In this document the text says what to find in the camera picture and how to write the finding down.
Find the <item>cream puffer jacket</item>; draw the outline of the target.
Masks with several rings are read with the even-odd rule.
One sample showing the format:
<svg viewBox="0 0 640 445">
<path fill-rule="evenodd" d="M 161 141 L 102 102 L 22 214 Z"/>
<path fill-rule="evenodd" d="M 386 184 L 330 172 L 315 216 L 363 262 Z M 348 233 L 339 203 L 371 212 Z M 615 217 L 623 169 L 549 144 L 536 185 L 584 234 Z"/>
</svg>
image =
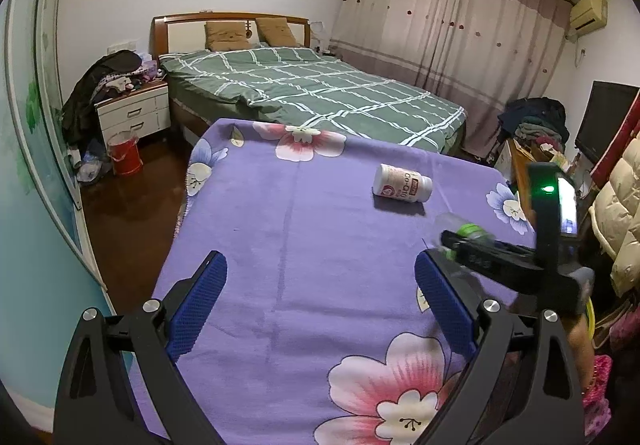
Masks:
<svg viewBox="0 0 640 445">
<path fill-rule="evenodd" d="M 636 136 L 589 208 L 593 234 L 613 261 L 611 280 L 619 297 L 639 288 L 639 149 Z"/>
</svg>

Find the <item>brown pillow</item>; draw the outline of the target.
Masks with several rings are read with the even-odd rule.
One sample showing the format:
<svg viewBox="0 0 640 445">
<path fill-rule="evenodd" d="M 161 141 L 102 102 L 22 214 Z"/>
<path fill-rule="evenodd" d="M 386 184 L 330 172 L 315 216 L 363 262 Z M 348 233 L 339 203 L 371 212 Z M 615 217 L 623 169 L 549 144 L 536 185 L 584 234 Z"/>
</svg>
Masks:
<svg viewBox="0 0 640 445">
<path fill-rule="evenodd" d="M 271 47 L 297 47 L 298 41 L 284 17 L 260 17 L 256 19 L 260 38 Z"/>
<path fill-rule="evenodd" d="M 207 21 L 204 28 L 205 47 L 212 52 L 230 52 L 252 47 L 242 21 Z"/>
</svg>

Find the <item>black clothes pile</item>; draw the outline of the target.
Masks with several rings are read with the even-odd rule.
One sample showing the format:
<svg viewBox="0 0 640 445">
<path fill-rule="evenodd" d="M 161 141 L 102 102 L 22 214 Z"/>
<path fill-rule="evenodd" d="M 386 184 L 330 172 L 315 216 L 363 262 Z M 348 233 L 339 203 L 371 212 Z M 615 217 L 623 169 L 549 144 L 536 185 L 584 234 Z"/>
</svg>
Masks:
<svg viewBox="0 0 640 445">
<path fill-rule="evenodd" d="M 107 90 L 107 84 L 119 78 L 132 78 L 134 84 L 144 80 L 149 68 L 139 54 L 122 49 L 97 60 L 75 84 L 62 108 L 61 122 L 64 142 L 84 154 L 93 140 L 101 137 L 96 104 L 117 96 Z"/>
</svg>

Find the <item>pile of folded clothes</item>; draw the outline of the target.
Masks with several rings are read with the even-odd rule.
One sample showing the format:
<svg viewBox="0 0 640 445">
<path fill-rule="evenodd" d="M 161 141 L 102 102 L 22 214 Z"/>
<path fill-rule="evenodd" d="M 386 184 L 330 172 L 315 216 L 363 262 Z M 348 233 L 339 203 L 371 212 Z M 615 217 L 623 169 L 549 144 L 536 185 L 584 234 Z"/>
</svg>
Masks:
<svg viewBox="0 0 640 445">
<path fill-rule="evenodd" d="M 554 149 L 563 151 L 570 133 L 565 125 L 566 111 L 555 99 L 548 97 L 522 98 L 510 101 L 498 116 L 498 143 L 516 139 L 530 147 L 544 138 Z"/>
</svg>

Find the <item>pink floral fabric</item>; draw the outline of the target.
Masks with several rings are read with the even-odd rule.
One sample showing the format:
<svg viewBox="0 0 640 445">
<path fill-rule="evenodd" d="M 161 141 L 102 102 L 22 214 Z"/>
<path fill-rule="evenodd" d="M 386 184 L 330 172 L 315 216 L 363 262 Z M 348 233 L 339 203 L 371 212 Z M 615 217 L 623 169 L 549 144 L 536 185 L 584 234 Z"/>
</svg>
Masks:
<svg viewBox="0 0 640 445">
<path fill-rule="evenodd" d="M 639 306 L 605 317 L 596 326 L 594 375 L 582 397 L 586 444 L 639 443 Z"/>
</svg>

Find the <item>purple floral tablecloth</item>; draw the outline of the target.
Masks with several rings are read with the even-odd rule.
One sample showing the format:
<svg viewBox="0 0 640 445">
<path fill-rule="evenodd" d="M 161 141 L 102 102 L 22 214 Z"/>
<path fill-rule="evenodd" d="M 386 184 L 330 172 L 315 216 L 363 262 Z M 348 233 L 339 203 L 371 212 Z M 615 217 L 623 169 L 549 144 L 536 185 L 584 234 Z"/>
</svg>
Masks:
<svg viewBox="0 0 640 445">
<path fill-rule="evenodd" d="M 228 278 L 178 368 L 229 444 L 412 444 L 465 361 L 414 279 L 434 220 L 535 235 L 491 168 L 354 136 L 220 120 L 192 151 L 189 210 L 154 293 L 205 255 Z M 372 194 L 381 164 L 433 182 L 427 202 Z"/>
</svg>

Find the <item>wooden headboard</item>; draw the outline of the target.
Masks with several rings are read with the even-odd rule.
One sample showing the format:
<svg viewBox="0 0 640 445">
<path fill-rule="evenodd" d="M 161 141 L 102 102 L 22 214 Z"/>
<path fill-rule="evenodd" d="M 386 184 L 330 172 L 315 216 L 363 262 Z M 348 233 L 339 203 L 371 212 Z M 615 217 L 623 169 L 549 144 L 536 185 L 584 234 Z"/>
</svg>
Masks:
<svg viewBox="0 0 640 445">
<path fill-rule="evenodd" d="M 151 23 L 150 49 L 154 58 L 168 53 L 189 53 L 206 49 L 206 26 L 214 24 L 217 30 L 229 26 L 241 26 L 242 35 L 251 46 L 262 40 L 257 21 L 265 18 L 283 19 L 292 30 L 296 43 L 309 47 L 311 27 L 309 20 L 302 17 L 264 14 L 263 12 L 183 12 L 182 14 L 160 15 Z"/>
</svg>

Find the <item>black television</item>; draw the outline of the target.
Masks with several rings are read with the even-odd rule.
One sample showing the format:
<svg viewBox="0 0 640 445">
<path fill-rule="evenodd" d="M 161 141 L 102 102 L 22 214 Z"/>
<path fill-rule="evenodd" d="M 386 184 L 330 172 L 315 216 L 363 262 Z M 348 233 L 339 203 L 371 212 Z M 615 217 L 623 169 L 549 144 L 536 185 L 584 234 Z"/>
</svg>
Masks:
<svg viewBox="0 0 640 445">
<path fill-rule="evenodd" d="M 638 87 L 594 81 L 575 147 L 589 162 L 597 163 L 620 129 L 638 95 Z"/>
</svg>

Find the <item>pink white curtain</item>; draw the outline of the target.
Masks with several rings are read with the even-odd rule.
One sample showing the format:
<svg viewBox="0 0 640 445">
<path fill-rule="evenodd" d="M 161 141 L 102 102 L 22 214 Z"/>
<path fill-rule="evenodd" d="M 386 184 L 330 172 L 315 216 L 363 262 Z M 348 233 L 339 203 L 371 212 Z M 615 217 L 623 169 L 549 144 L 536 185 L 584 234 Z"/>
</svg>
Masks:
<svg viewBox="0 0 640 445">
<path fill-rule="evenodd" d="M 466 111 L 485 157 L 509 102 L 544 96 L 570 26 L 567 0 L 343 0 L 330 46 L 347 64 Z"/>
</svg>

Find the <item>green capped plastic bottle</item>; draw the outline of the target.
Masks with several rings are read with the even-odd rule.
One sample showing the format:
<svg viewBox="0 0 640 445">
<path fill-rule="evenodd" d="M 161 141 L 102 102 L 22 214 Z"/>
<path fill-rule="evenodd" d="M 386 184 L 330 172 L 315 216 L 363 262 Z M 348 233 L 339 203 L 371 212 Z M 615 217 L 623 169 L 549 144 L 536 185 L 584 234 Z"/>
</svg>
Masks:
<svg viewBox="0 0 640 445">
<path fill-rule="evenodd" d="M 486 231 L 483 227 L 480 227 L 480 225 L 465 220 L 465 218 L 457 216 L 454 213 L 446 212 L 438 214 L 434 220 L 431 246 L 442 251 L 451 261 L 454 261 L 454 254 L 456 254 L 456 252 L 449 247 L 445 247 L 442 243 L 442 233 L 444 231 L 451 231 L 457 236 L 472 240 L 492 241 L 495 239 L 494 235 Z"/>
</svg>

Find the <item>brown pillow left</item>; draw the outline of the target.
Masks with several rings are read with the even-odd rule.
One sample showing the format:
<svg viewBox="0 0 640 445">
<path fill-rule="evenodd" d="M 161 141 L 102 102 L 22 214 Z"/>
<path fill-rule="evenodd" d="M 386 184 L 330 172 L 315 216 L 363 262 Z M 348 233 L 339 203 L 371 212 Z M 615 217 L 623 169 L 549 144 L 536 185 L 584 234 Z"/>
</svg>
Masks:
<svg viewBox="0 0 640 445">
<path fill-rule="evenodd" d="M 230 52 L 252 47 L 242 21 L 207 21 L 204 28 L 205 47 L 212 52 Z"/>
</svg>

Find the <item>brown pillow right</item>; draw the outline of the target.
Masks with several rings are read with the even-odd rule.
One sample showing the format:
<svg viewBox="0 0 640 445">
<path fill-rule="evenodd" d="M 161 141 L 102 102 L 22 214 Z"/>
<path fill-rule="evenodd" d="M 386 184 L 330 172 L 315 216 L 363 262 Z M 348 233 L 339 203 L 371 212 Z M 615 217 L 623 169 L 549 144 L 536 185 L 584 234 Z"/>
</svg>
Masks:
<svg viewBox="0 0 640 445">
<path fill-rule="evenodd" d="M 256 19 L 260 38 L 271 47 L 297 47 L 298 41 L 284 17 L 260 17 Z"/>
</svg>

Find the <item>air conditioner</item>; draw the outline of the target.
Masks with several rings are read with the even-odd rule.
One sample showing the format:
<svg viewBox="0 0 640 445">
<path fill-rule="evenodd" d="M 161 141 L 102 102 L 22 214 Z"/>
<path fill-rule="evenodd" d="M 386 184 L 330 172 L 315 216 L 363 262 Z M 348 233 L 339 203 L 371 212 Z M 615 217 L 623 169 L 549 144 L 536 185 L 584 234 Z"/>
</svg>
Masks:
<svg viewBox="0 0 640 445">
<path fill-rule="evenodd" d="M 570 11 L 570 30 L 577 36 L 597 31 L 607 24 L 607 0 L 580 0 Z"/>
</svg>

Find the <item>wooden low cabinet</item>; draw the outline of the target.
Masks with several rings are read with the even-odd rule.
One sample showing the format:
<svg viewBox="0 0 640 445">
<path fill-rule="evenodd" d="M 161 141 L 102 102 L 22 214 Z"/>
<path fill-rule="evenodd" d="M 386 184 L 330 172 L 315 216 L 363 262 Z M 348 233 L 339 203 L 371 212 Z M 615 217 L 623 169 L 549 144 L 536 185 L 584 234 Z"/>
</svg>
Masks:
<svg viewBox="0 0 640 445">
<path fill-rule="evenodd" d="M 557 152 L 553 148 L 544 150 L 540 146 L 533 145 L 532 150 L 527 150 L 515 139 L 508 139 L 508 147 L 511 153 L 512 182 L 518 188 L 518 197 L 526 220 L 533 227 L 536 226 L 535 212 L 530 201 L 530 179 L 528 167 L 532 163 L 552 162 L 562 171 L 568 171 L 570 165 L 562 152 Z"/>
</svg>

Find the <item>white pill bottle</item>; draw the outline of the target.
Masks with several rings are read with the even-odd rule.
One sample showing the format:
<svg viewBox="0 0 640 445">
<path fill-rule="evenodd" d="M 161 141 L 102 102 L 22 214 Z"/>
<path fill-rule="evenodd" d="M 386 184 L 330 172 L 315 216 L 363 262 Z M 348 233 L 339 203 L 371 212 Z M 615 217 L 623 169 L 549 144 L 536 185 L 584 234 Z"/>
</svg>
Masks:
<svg viewBox="0 0 640 445">
<path fill-rule="evenodd" d="M 432 180 L 417 171 L 381 163 L 376 169 L 372 194 L 402 202 L 427 202 L 433 191 Z"/>
</svg>

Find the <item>white nightstand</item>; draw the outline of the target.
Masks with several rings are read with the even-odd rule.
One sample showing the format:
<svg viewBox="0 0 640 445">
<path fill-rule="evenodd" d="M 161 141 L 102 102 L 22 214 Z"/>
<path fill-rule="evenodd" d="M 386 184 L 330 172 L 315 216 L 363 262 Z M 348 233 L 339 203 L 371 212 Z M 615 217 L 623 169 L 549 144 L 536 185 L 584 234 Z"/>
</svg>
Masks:
<svg viewBox="0 0 640 445">
<path fill-rule="evenodd" d="M 143 138 L 170 127 L 168 84 L 156 80 L 96 105 L 104 144 L 122 132 Z"/>
</svg>

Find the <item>sliding wardrobe door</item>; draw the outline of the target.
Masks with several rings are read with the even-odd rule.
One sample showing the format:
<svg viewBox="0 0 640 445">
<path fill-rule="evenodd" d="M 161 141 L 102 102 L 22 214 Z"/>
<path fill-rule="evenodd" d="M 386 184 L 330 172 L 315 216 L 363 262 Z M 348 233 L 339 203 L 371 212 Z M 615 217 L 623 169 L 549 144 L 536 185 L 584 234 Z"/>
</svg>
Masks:
<svg viewBox="0 0 640 445">
<path fill-rule="evenodd" d="M 62 107 L 58 0 L 2 0 L 1 383 L 46 432 L 78 316 L 108 307 Z"/>
</svg>

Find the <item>red bucket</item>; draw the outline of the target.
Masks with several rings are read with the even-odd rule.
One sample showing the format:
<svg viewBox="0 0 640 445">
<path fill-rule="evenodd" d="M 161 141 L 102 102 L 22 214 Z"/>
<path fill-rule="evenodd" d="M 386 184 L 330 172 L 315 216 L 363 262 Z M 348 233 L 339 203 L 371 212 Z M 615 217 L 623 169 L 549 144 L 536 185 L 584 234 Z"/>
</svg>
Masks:
<svg viewBox="0 0 640 445">
<path fill-rule="evenodd" d="M 142 169 L 138 136 L 133 131 L 121 131 L 112 135 L 107 139 L 106 149 L 112 160 L 115 175 L 129 176 Z"/>
</svg>

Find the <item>yellow rimmed dark trash bin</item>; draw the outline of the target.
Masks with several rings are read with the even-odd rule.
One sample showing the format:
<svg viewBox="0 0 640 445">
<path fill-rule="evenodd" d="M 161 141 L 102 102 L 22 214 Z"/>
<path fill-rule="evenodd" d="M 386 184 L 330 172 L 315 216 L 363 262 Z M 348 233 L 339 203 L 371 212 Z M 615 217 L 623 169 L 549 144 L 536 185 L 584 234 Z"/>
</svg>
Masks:
<svg viewBox="0 0 640 445">
<path fill-rule="evenodd" d="M 587 321 L 587 329 L 590 343 L 592 347 L 596 348 L 596 343 L 594 343 L 594 334 L 596 333 L 596 314 L 594 313 L 593 304 L 590 298 L 587 299 L 586 307 L 585 307 L 585 317 Z"/>
</svg>

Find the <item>green plaid bed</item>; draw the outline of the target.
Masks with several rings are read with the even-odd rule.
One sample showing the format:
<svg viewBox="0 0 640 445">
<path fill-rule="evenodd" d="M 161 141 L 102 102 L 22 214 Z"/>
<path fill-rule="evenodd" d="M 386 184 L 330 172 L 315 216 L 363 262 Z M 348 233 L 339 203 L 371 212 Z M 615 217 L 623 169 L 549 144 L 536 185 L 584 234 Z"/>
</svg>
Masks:
<svg viewBox="0 0 640 445">
<path fill-rule="evenodd" d="M 358 70 L 306 47 L 160 56 L 182 119 L 222 118 L 340 132 L 426 151 L 460 144 L 466 113 L 426 90 Z"/>
</svg>

